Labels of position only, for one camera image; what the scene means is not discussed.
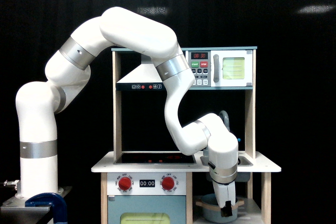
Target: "silver joint ring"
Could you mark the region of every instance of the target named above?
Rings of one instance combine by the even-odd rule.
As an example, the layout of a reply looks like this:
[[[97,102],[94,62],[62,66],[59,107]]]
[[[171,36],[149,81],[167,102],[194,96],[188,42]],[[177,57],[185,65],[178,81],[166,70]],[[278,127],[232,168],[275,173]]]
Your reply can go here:
[[[85,70],[95,59],[95,56],[87,52],[71,37],[63,44],[63,46],[59,49],[59,52],[70,63],[81,70]]]
[[[178,55],[156,67],[162,81],[189,68],[183,54]]]
[[[209,168],[210,171],[210,176],[211,178],[219,183],[219,184],[229,184],[232,181],[234,181],[237,177],[237,164],[235,164],[233,167],[228,168],[228,169],[220,169],[220,168],[215,168],[212,169],[211,167]]]
[[[200,120],[196,120],[194,123],[197,123],[201,127],[202,131],[204,132],[206,136],[206,139],[209,141],[209,138],[211,137],[211,133],[208,130],[208,128],[205,126],[205,124],[202,123]]]
[[[57,155],[57,140],[46,142],[20,142],[20,157],[44,158]]]
[[[61,112],[61,110],[64,108],[65,103],[67,102],[67,96],[65,95],[64,90],[61,87],[55,86],[57,89],[59,96],[60,96],[60,102],[57,110],[54,112],[55,114]]]

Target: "blue clamp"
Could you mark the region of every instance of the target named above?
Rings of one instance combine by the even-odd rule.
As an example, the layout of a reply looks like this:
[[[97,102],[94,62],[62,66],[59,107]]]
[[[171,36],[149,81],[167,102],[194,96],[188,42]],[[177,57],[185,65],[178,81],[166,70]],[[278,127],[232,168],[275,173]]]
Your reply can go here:
[[[50,206],[53,208],[54,224],[68,224],[67,204],[59,194],[43,193],[32,196],[25,207]]]

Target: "stovetop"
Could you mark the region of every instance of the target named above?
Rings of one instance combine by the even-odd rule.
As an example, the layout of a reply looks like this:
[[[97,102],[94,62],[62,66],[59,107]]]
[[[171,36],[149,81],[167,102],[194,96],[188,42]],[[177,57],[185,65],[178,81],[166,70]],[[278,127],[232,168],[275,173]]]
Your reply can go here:
[[[182,153],[123,153],[115,164],[195,164],[194,155]]]

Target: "red knob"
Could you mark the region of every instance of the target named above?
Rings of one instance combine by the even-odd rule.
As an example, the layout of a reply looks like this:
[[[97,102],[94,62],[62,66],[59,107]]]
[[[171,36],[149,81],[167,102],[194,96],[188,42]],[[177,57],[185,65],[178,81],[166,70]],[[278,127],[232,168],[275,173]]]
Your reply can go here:
[[[165,190],[173,189],[175,182],[172,177],[165,177],[162,180],[162,188]]]
[[[124,191],[130,189],[131,184],[132,184],[132,181],[127,177],[122,177],[118,182],[119,188]]]

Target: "wooden post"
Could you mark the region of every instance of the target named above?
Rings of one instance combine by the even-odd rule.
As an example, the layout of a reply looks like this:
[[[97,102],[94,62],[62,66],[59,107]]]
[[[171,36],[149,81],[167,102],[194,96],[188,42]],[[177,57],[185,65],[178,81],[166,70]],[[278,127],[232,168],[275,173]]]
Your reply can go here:
[[[186,173],[186,224],[193,224],[193,173]]]
[[[253,199],[253,173],[251,173],[250,180],[246,184],[246,196],[248,199]]]
[[[271,173],[261,173],[261,217],[271,224]]]
[[[121,155],[121,92],[116,90],[120,80],[120,55],[112,52],[113,69],[113,151],[114,161]]]
[[[108,224],[107,220],[107,173],[101,173],[100,178],[100,218],[101,224]]]
[[[245,91],[245,152],[256,158],[256,51],[253,50],[252,90]]]

